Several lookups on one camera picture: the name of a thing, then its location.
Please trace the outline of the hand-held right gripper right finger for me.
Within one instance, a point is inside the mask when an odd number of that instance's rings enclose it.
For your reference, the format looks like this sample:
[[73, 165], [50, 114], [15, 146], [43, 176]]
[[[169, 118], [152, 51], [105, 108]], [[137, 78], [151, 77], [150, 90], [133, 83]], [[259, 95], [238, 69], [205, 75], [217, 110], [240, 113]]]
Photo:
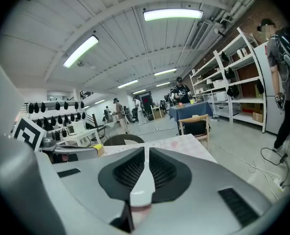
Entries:
[[155, 184], [153, 203], [178, 199], [192, 182], [192, 172], [186, 164], [156, 148], [149, 149], [149, 169]]

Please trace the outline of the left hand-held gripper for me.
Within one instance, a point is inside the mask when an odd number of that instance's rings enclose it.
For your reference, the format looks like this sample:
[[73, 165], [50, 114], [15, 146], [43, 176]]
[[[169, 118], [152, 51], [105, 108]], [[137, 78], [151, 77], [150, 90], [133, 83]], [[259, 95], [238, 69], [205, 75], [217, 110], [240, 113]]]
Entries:
[[12, 138], [23, 141], [34, 152], [53, 151], [57, 155], [76, 155], [79, 160], [98, 157], [98, 151], [93, 147], [73, 145], [57, 145], [53, 138], [47, 137], [47, 131], [27, 117], [20, 117], [15, 124]]

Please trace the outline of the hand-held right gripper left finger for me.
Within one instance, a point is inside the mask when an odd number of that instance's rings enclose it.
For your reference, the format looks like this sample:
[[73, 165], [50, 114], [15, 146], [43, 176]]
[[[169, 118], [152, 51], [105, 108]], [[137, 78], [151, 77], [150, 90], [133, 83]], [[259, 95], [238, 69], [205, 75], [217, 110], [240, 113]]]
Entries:
[[144, 162], [144, 147], [137, 148], [103, 167], [98, 174], [99, 185], [110, 198], [129, 201], [130, 193], [144, 170]]

